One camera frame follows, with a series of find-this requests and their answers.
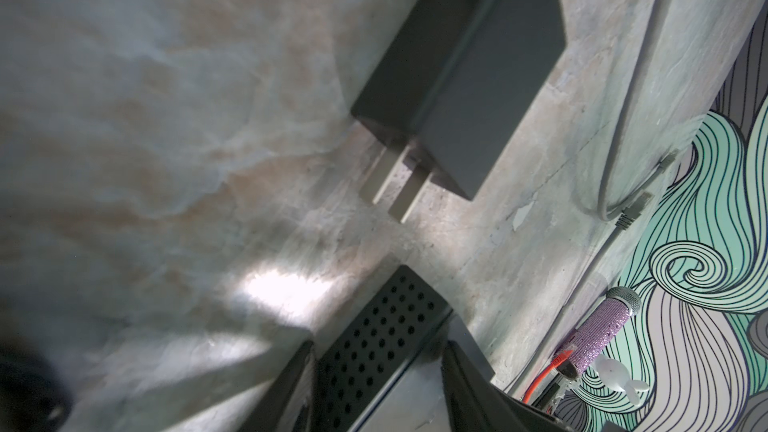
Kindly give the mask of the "black power adapter with cable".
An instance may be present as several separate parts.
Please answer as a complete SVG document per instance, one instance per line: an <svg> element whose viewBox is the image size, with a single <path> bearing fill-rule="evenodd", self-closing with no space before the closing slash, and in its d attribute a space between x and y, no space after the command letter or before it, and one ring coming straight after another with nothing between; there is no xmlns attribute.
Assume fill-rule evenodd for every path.
<svg viewBox="0 0 768 432"><path fill-rule="evenodd" d="M417 0L354 101L384 147L361 188L405 221L426 185L472 200L567 44L560 0Z"/></svg>

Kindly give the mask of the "glittery purple microphone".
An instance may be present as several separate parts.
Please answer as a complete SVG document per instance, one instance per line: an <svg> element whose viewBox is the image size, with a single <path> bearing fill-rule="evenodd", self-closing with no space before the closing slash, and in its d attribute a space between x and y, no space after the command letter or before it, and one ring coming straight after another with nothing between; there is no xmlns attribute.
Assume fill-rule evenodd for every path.
<svg viewBox="0 0 768 432"><path fill-rule="evenodd" d="M564 352L570 352L570 355L556 370L567 379L578 379L641 306L641 298L634 290L610 288L605 298L557 350L558 355Z"/></svg>

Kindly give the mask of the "white bunny pink figurine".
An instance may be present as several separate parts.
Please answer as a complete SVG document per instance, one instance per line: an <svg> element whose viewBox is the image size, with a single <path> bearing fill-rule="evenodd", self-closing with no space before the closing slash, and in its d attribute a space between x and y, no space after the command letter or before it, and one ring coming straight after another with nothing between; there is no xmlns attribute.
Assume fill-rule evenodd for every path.
<svg viewBox="0 0 768 432"><path fill-rule="evenodd" d="M634 406L641 404L640 393L650 389L648 383L633 379L627 367L621 362L603 354L597 356L591 367L606 388L614 392L624 393Z"/></svg>

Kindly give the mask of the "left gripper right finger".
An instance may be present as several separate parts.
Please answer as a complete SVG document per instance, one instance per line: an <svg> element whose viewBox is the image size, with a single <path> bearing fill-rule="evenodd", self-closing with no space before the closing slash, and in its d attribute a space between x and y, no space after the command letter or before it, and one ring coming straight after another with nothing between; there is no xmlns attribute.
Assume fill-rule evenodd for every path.
<svg viewBox="0 0 768 432"><path fill-rule="evenodd" d="M570 427L486 381L458 343L448 341L441 372L452 431L565 432Z"/></svg>

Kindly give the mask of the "black network switch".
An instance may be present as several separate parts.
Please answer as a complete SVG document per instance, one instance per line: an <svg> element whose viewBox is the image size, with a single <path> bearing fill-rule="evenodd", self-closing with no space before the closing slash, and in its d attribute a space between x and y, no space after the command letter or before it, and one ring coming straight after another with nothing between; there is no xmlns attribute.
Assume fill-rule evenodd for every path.
<svg viewBox="0 0 768 432"><path fill-rule="evenodd" d="M446 429L441 362L450 341L483 379L494 377L453 307L399 266L320 359L314 430Z"/></svg>

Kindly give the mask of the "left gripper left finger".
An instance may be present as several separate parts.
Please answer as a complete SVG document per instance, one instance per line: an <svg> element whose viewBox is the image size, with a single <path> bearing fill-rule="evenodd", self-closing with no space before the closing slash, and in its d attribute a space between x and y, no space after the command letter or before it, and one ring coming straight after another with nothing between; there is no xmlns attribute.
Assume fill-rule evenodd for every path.
<svg viewBox="0 0 768 432"><path fill-rule="evenodd" d="M237 431L311 431L316 391L315 344L306 340Z"/></svg>

